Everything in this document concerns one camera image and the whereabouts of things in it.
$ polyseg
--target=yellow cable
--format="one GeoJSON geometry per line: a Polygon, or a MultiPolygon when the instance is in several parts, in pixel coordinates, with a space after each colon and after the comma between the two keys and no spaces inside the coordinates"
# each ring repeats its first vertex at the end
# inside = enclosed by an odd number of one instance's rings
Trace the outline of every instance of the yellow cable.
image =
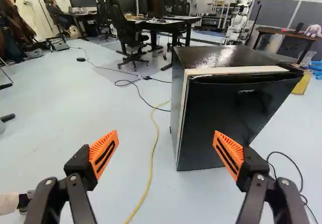
{"type": "Polygon", "coordinates": [[[164,103],[161,103],[159,105],[157,105],[156,107],[154,107],[151,111],[151,114],[150,114],[150,118],[156,128],[156,138],[155,138],[155,142],[154,142],[154,146],[153,146],[153,149],[152,149],[152,152],[151,152],[151,156],[150,156],[150,170],[149,170],[149,180],[147,181],[147,184],[146,184],[146,189],[138,203],[138,205],[136,206],[136,208],[134,209],[134,211],[131,213],[131,215],[128,217],[128,219],[126,220],[125,224],[128,224],[132,218],[135,216],[135,214],[137,213],[137,211],[140,209],[142,203],[144,202],[146,196],[147,196],[147,193],[149,191],[149,188],[150,188],[150,185],[151,185],[151,180],[152,180],[152,171],[153,171],[153,154],[154,154],[154,150],[155,150],[155,146],[157,144],[157,141],[159,139],[159,132],[160,132],[160,128],[158,126],[158,124],[156,123],[156,121],[154,120],[153,118],[153,113],[154,111],[156,110],[156,108],[159,108],[161,106],[164,106],[166,103],[168,103],[170,100],[164,102],[164,103]]]}

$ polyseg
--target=black office chair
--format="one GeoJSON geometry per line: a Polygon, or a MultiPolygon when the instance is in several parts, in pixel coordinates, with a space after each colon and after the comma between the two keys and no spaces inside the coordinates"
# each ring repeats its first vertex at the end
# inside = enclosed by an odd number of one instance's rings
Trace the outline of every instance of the black office chair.
{"type": "Polygon", "coordinates": [[[177,0],[174,8],[174,15],[188,16],[190,12],[190,3],[187,0],[177,0]]]}
{"type": "Polygon", "coordinates": [[[57,35],[64,34],[63,27],[62,27],[62,25],[61,25],[60,23],[58,23],[58,22],[57,22],[57,20],[56,20],[56,16],[50,13],[50,10],[49,10],[49,7],[50,7],[50,0],[44,0],[44,3],[45,3],[45,5],[46,5],[46,9],[47,9],[47,11],[48,11],[48,13],[49,13],[49,15],[50,15],[50,17],[51,17],[51,19],[52,19],[52,21],[53,21],[54,25],[56,25],[56,27],[57,27],[57,29],[58,29],[58,34],[57,34],[57,35]]]}
{"type": "Polygon", "coordinates": [[[101,29],[107,28],[106,39],[108,37],[115,38],[111,30],[112,21],[110,19],[109,12],[106,8],[106,3],[104,0],[97,0],[97,31],[100,32],[101,29]]]}
{"type": "MultiPolygon", "coordinates": [[[[176,0],[176,4],[174,7],[174,11],[173,14],[176,16],[188,16],[190,12],[190,3],[187,3],[187,0],[176,0]]],[[[177,45],[178,46],[183,46],[183,44],[180,42],[180,39],[183,39],[183,35],[184,33],[186,33],[187,30],[186,29],[182,29],[180,30],[180,35],[178,35],[178,41],[177,41],[177,45]]],[[[167,52],[172,51],[172,44],[171,43],[167,43],[167,52]]]]}
{"type": "Polygon", "coordinates": [[[136,71],[135,61],[145,62],[149,65],[148,60],[141,59],[143,42],[148,40],[149,37],[141,35],[141,31],[136,29],[133,22],[128,22],[121,10],[120,4],[117,0],[106,0],[107,9],[110,14],[112,24],[117,30],[117,37],[121,42],[123,54],[127,55],[123,58],[123,63],[117,64],[120,69],[122,65],[133,62],[134,71],[136,71]]]}

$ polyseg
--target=fridge logo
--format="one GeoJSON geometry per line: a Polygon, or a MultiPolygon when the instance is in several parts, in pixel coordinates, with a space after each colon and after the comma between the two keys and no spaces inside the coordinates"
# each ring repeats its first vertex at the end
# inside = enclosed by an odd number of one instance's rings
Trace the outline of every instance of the fridge logo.
{"type": "Polygon", "coordinates": [[[241,91],[238,91],[239,94],[242,94],[242,93],[249,93],[249,92],[254,92],[255,90],[241,90],[241,91]]]}

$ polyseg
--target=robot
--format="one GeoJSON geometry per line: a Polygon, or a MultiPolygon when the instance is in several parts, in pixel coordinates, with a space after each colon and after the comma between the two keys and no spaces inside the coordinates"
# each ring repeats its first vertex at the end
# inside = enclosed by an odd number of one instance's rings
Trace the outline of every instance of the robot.
{"type": "MultiPolygon", "coordinates": [[[[97,224],[87,191],[94,190],[118,145],[114,130],[91,146],[81,147],[64,166],[67,177],[62,180],[50,177],[38,184],[25,224],[59,224],[67,201],[75,224],[97,224]]],[[[309,224],[295,183],[286,178],[272,178],[268,162],[251,147],[242,146],[218,131],[214,133],[212,146],[236,186],[246,193],[236,224],[260,223],[264,202],[272,209],[274,224],[309,224]]]]}
{"type": "Polygon", "coordinates": [[[244,32],[244,29],[248,22],[249,8],[253,1],[254,0],[241,0],[238,4],[238,14],[231,21],[231,25],[227,29],[225,44],[233,44],[234,42],[246,40],[247,33],[244,32]]]}

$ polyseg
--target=gray partition panel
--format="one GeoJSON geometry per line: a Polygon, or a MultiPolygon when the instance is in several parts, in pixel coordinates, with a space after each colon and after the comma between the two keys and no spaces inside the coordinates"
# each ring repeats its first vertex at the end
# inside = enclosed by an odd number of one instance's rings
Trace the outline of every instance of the gray partition panel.
{"type": "Polygon", "coordinates": [[[302,30],[306,30],[309,25],[319,24],[322,25],[322,4],[315,2],[302,2],[297,14],[291,25],[295,29],[298,23],[303,23],[302,30]]]}
{"type": "Polygon", "coordinates": [[[294,14],[297,0],[255,0],[249,20],[255,20],[260,4],[261,11],[256,24],[286,28],[294,14]]]}

